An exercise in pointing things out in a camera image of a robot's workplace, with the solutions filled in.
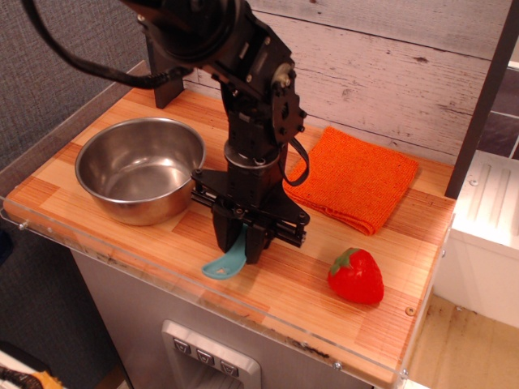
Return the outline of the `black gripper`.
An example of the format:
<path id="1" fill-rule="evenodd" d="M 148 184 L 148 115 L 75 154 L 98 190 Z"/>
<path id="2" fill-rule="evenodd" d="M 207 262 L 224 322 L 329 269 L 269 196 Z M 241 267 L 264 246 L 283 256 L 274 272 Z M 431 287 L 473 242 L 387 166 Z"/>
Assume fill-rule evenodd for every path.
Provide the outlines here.
<path id="1" fill-rule="evenodd" d="M 273 238 L 300 247 L 310 221 L 285 193 L 287 157 L 278 156 L 264 165 L 229 162 L 226 171 L 196 169 L 192 198 L 212 209 L 217 244 L 228 252 L 247 224 L 246 264 L 256 264 Z"/>

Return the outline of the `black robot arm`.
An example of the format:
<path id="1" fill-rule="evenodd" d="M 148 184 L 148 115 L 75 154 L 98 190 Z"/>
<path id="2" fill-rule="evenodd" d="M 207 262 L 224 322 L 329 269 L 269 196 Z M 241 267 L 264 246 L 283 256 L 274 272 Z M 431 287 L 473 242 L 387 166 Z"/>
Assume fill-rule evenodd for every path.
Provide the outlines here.
<path id="1" fill-rule="evenodd" d="M 221 250 L 239 236 L 249 264 L 271 241 L 300 246 L 309 215 L 285 193 L 307 175 L 288 178 L 290 149 L 307 152 L 297 137 L 305 111 L 295 91 L 290 49 L 244 1 L 130 1 L 151 41 L 177 72 L 200 69 L 221 87 L 228 118 L 223 171 L 192 173 L 192 197 L 212 210 Z"/>

